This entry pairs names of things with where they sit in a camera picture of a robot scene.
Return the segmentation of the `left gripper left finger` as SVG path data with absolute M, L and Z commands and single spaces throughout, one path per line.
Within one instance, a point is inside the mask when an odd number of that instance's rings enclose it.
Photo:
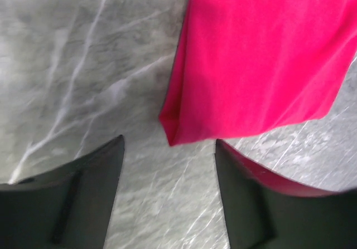
M 2 248 L 103 248 L 124 159 L 118 136 L 93 152 L 1 185 Z

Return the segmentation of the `magenta t shirt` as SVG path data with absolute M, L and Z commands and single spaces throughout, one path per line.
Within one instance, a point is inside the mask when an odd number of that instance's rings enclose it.
M 236 139 L 323 188 L 356 184 L 356 0 L 189 0 L 165 103 L 169 145 Z

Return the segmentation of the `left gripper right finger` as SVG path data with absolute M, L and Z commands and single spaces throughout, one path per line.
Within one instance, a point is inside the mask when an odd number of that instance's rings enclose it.
M 288 179 L 215 143 L 231 248 L 355 248 L 356 189 L 326 191 Z

